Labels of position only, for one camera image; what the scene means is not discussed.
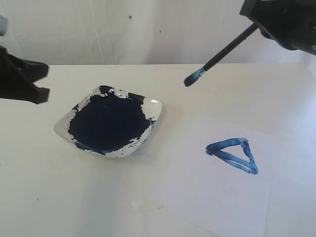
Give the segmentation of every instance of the paint splatter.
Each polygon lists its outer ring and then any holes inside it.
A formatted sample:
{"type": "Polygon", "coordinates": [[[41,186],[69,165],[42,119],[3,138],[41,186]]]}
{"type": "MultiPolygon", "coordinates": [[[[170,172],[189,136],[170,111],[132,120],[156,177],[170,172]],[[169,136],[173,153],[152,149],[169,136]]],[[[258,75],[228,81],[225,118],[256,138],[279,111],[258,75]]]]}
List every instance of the paint splatter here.
{"type": "Polygon", "coordinates": [[[100,95],[91,96],[80,111],[74,107],[77,112],[68,132],[79,149],[102,155],[118,151],[131,144],[131,140],[139,140],[153,124],[142,111],[143,96],[129,93],[124,97],[112,89],[101,86],[100,95]]]}
{"type": "Polygon", "coordinates": [[[241,169],[249,174],[258,174],[259,170],[256,166],[254,157],[251,153],[248,140],[245,138],[232,138],[222,142],[217,142],[210,144],[206,147],[206,153],[210,156],[215,155],[219,159],[223,160],[224,162],[232,165],[235,168],[241,169]],[[222,149],[232,146],[241,145],[243,152],[249,158],[249,162],[239,157],[236,157],[230,153],[223,152],[222,149]]]}

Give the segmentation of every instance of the paintbrush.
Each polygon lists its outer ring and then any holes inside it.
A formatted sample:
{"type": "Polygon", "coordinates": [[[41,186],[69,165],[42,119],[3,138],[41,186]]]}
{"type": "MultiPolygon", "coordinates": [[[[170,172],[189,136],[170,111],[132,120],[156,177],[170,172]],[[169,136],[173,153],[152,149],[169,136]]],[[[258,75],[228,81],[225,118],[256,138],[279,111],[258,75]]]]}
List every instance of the paintbrush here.
{"type": "Polygon", "coordinates": [[[230,44],[228,44],[222,51],[216,54],[211,60],[208,61],[203,67],[201,67],[196,72],[192,73],[184,80],[184,85],[186,87],[192,85],[196,82],[204,73],[210,70],[213,66],[219,63],[227,54],[229,54],[234,48],[241,44],[247,37],[254,33],[258,27],[255,24],[249,26],[244,32],[242,32],[236,39],[234,39],[230,44]]]}

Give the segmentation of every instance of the white wall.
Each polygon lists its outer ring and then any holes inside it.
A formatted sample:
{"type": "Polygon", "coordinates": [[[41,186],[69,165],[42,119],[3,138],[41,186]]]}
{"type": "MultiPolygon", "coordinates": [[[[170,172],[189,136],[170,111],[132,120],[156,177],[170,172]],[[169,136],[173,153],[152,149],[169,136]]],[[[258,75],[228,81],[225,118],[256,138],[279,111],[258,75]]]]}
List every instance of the white wall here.
{"type": "MultiPolygon", "coordinates": [[[[0,0],[11,54],[48,64],[204,63],[246,29],[243,0],[0,0]]],[[[298,62],[259,31],[222,62],[298,62]]]]}

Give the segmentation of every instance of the white table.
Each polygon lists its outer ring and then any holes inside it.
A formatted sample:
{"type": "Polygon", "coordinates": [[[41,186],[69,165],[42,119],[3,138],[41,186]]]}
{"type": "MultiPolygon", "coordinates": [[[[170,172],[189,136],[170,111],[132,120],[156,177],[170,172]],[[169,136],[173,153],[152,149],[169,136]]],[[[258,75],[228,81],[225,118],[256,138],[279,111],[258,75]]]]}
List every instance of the white table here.
{"type": "MultiPolygon", "coordinates": [[[[51,89],[48,103],[1,99],[0,236],[216,236],[151,199],[172,147],[198,114],[295,143],[302,157],[276,160],[276,174],[316,191],[316,79],[309,71],[295,63],[222,64],[184,87],[183,79],[198,67],[52,66],[49,77],[37,82],[51,89]],[[153,133],[130,157],[86,153],[53,132],[102,84],[163,104],[153,133]]],[[[270,229],[287,228],[284,221],[274,220],[270,229]]]]}

